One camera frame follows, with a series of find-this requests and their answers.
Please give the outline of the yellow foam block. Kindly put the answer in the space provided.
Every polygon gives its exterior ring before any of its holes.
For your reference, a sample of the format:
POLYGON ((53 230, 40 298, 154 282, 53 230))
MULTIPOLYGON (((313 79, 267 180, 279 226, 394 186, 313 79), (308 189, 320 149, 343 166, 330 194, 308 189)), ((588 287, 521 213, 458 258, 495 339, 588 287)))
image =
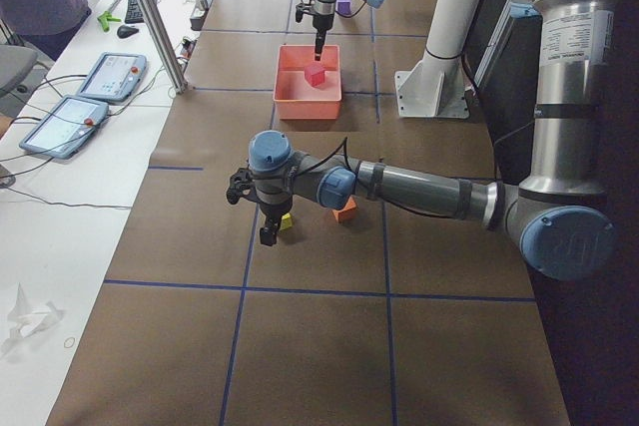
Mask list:
POLYGON ((281 218, 280 230, 287 230, 293 226, 293 218, 290 213, 286 213, 281 218))

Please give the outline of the red foam block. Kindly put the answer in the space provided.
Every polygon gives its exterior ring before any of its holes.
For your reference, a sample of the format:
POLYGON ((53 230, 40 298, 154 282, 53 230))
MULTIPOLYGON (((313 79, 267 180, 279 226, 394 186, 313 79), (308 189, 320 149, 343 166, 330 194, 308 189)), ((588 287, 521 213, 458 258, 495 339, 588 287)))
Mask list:
POLYGON ((318 87, 325 82, 325 67, 322 63, 314 62, 304 68, 306 82, 311 87, 318 87))

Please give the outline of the pink plastic bin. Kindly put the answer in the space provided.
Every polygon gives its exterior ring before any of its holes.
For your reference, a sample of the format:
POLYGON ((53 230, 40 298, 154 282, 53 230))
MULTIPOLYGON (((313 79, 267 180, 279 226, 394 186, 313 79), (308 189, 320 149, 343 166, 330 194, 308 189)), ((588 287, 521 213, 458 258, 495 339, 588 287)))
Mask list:
POLYGON ((314 88, 305 80, 304 68, 315 62, 312 45, 281 45, 274 87, 274 102, 281 120, 335 120, 342 100, 340 50, 323 47, 325 82, 314 88))

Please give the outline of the purple foam block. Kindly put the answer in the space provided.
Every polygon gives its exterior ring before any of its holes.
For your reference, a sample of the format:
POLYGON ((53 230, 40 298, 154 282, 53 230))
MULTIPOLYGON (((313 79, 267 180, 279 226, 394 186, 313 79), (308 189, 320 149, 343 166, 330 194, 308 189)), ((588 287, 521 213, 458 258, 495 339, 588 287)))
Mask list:
POLYGON ((336 12, 340 16, 350 16, 351 15, 351 0, 337 0, 336 1, 336 12))

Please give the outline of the orange foam block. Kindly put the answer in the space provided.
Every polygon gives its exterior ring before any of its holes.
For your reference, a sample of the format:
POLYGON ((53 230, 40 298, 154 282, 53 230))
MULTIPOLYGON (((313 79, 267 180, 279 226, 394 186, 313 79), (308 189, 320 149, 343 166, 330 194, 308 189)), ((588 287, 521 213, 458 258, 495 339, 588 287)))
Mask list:
POLYGON ((344 207, 340 210, 333 210, 332 214, 338 223, 354 219, 357 215, 357 203, 354 197, 349 197, 344 207))

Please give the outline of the black computer mouse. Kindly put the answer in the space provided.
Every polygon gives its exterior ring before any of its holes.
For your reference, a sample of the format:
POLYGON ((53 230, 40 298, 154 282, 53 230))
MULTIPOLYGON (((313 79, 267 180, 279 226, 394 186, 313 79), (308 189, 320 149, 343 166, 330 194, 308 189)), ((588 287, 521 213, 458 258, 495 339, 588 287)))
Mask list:
POLYGON ((127 39, 129 37, 132 37, 133 35, 136 35, 138 32, 139 32, 139 29, 134 26, 121 25, 117 29, 116 35, 120 39, 127 39))

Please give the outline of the upper teach pendant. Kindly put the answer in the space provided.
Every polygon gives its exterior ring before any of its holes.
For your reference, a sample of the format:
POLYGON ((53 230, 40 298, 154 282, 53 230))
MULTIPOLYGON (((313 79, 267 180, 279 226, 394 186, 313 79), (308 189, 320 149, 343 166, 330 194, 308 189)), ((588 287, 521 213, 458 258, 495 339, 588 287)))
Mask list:
POLYGON ((83 98, 119 103, 131 96, 147 69, 147 57, 104 52, 77 91, 83 98))

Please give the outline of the teach pendant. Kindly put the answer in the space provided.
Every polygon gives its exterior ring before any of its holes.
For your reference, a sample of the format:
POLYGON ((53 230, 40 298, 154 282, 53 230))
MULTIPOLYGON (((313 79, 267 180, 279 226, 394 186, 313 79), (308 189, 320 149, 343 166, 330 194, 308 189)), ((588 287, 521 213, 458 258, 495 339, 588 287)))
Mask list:
POLYGON ((29 154, 69 159, 90 140, 108 113, 106 102, 67 95, 29 132, 19 147, 29 154))
POLYGON ((104 52, 77 91, 83 98, 119 103, 131 96, 147 69, 147 57, 104 52))

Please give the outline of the lower teach pendant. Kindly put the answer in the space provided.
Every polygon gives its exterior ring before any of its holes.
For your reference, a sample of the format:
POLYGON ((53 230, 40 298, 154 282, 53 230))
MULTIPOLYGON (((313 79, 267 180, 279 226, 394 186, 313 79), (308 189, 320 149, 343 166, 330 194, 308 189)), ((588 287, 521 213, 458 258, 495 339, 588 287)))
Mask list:
POLYGON ((29 154, 69 159, 90 140, 108 113, 106 102, 67 95, 29 132, 19 147, 29 154))

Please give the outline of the crumpled white paper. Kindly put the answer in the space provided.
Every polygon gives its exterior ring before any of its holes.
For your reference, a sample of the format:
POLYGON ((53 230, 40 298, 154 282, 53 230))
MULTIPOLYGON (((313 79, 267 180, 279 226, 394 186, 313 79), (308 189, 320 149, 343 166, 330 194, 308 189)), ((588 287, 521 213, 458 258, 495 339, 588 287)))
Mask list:
POLYGON ((1 357, 4 358, 27 338, 62 321, 65 311, 53 301, 32 304, 22 285, 1 289, 1 357))

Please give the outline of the person in purple shirt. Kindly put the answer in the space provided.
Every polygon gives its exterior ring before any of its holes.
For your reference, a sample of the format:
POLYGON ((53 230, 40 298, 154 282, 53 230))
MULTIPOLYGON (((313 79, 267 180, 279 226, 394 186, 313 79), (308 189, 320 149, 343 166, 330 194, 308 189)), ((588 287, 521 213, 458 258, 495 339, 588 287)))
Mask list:
POLYGON ((54 61, 90 15, 88 0, 1 0, 1 19, 54 61))

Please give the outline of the grey office chair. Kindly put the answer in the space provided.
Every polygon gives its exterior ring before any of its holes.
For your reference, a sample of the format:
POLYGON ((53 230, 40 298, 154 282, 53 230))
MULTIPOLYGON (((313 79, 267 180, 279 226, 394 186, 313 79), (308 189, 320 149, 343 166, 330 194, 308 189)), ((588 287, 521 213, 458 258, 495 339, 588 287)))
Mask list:
POLYGON ((18 87, 38 61, 35 50, 16 45, 2 45, 0 51, 1 96, 18 87))

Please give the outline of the white pedestal column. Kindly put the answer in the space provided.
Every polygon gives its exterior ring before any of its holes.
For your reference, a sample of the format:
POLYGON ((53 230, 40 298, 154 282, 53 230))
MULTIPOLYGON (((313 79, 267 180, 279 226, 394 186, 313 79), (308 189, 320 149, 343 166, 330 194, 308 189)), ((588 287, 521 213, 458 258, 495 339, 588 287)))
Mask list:
POLYGON ((404 118, 466 119, 461 56, 479 0, 437 0, 423 56, 394 74, 404 118))

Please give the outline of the aluminium frame post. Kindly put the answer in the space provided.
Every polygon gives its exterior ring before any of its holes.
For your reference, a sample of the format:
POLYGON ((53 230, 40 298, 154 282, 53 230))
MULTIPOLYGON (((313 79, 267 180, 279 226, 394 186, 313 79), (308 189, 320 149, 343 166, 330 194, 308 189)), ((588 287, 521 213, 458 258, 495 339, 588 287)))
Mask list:
POLYGON ((170 41, 165 24, 155 0, 138 0, 145 23, 149 29, 162 64, 170 78, 176 94, 182 94, 188 82, 177 60, 173 44, 170 41))

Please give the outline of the green handled tool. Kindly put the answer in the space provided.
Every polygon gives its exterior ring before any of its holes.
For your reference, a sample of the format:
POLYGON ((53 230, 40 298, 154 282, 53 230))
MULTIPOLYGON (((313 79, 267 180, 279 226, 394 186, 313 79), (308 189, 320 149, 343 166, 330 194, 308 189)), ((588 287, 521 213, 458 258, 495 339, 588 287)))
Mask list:
POLYGON ((97 20, 104 32, 109 32, 112 23, 120 23, 121 19, 115 17, 109 10, 105 10, 97 17, 97 20))

